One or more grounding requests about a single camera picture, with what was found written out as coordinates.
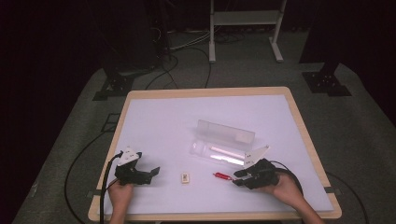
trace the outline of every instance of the hand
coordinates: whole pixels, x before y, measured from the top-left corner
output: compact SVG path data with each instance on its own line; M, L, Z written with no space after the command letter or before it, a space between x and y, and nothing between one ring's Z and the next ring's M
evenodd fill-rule
M305 200L303 194L297 188L293 178L284 173L276 173L279 182L276 186L270 185L258 190L270 193L278 198L281 202L293 207L302 217L306 224L324 224L324 221L317 212Z
M134 196L134 185L121 185L117 179L110 183L108 188L111 204L113 205L113 214L110 219L110 224L121 224L124 222L126 212Z

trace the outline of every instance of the table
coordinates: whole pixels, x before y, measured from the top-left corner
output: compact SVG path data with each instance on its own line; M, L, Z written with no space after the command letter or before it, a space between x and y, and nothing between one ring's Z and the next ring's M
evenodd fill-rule
M209 41L209 61L216 61L215 52L215 25L253 25L253 24L274 24L276 26L274 36L269 37L271 48L273 49L276 61L283 62L282 54L277 46L280 25L282 24L287 0L281 0L279 10L265 11L215 11L214 0L210 1L210 41Z
M257 101L264 102L265 104L256 104ZM239 111L229 110L233 106L242 109L239 109ZM221 111L222 109L226 109L229 112L223 113ZM155 111L165 114L155 116ZM282 113L286 115L285 118L257 119L249 117L247 119L247 116L250 114L259 117L262 115L268 117L273 114L276 117ZM233 119L235 115L242 118ZM128 220L189 221L299 218L299 215L294 210L278 202L275 198L271 198L271 195L260 193L262 199L256 202L255 200L258 198L257 194L248 189L238 188L232 183L226 183L224 180L217 179L210 174L213 169L220 172L228 172L227 174L229 174L233 170L231 167L223 164L215 164L203 158L197 159L190 155L188 153L188 145L191 143L190 135L193 133L196 117L212 120L217 118L223 123L228 120L234 127L243 126L242 128L246 130L253 129L256 132L256 142L258 144L270 143L275 148L274 150L270 149L272 151L268 152L267 156L286 163L299 179L301 177L300 182L302 182L303 189L306 190L304 196L309 202L312 201L310 203L313 204L314 208L319 208L319 211L318 209L317 211L322 218L338 218L341 216L341 208L333 193L323 193L332 209L327 208L328 205L326 204L322 206L320 203L315 202L316 197L323 196L320 195L321 193L311 195L314 194L311 186L315 185L315 183L312 184L311 182L315 182L316 178L320 186L319 189L321 187L329 188L331 185L325 175L318 154L304 126L303 119L290 90L285 87L259 87L131 91L128 94L97 189L100 189L102 186L107 162L115 153L118 153L120 148L125 148L131 142L133 142L137 151L141 150L143 152L143 157L138 162L138 165L140 164L141 166L136 166L138 170L149 171L157 166L161 166L159 175L153 177L150 186L135 188L135 197L130 206L132 212L131 215L127 216ZM256 123L260 123L262 120L269 122L268 128L254 128L257 125ZM277 134L277 132L284 132L285 130L278 129L277 127L271 128L271 126L274 126L271 122L276 122L276 125L279 124L277 125L279 127L282 127L282 122L290 122L293 127L288 127L290 132L286 131L283 136L282 134ZM155 129L148 128L152 133L148 130L143 130L143 126L155 126L157 123L167 125L164 127L155 127ZM285 136L288 137L289 141L284 141ZM285 144L285 142L292 142L297 149L290 149L286 154L280 153L277 148L282 148L282 144ZM163 147L153 148L154 145L152 144L159 144L158 146ZM296 156L293 154L297 151L300 155L299 160L295 160ZM191 174L191 182L187 186L183 186L179 179L179 175L184 172ZM205 202L211 198L215 199L213 204ZM93 197L88 214L89 218L94 221L99 220L99 200L99 196ZM109 204L108 199L105 200L105 210L107 211L106 218L109 218L111 204Z

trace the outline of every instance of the gray carpet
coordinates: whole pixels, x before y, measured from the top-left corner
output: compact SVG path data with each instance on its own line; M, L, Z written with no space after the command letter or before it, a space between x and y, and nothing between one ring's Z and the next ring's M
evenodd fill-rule
M286 86L290 88L314 146L326 171L339 176L359 195L370 223L394 223L396 213L396 130L369 93L359 77L340 65L335 71L339 81L352 96L329 97L312 93L302 72L318 71L322 64L298 64L307 33L281 33L279 48L285 62L277 63L268 43L269 33L245 34L241 41L216 45L217 61L209 65L197 49L184 49L173 55L178 64L149 89L203 88L210 71L208 88ZM177 46L196 38L195 35L172 34ZM194 46L205 52L207 43ZM170 69L176 60L164 59ZM138 77L133 90L144 90L152 79L163 73L161 67ZM109 97L93 101L101 90L106 75L103 70L92 74L91 80L64 125L46 163L36 179L36 191L29 194L14 223L78 223L66 206L64 181L75 157L91 140L101 134L110 113L120 113L125 97ZM91 192L102 171L113 133L103 133L76 161L70 172L67 195L77 216L84 222L91 205ZM346 184L329 175L338 190L337 199L343 210L341 218L327 223L364 223L361 206Z

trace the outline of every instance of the black stand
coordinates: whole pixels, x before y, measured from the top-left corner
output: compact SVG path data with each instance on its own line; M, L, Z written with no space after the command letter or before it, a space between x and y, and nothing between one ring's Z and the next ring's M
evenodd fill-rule
M339 63L326 62L319 72L303 72L303 77L313 93L327 93L329 96L350 96L346 86L340 84L334 72Z

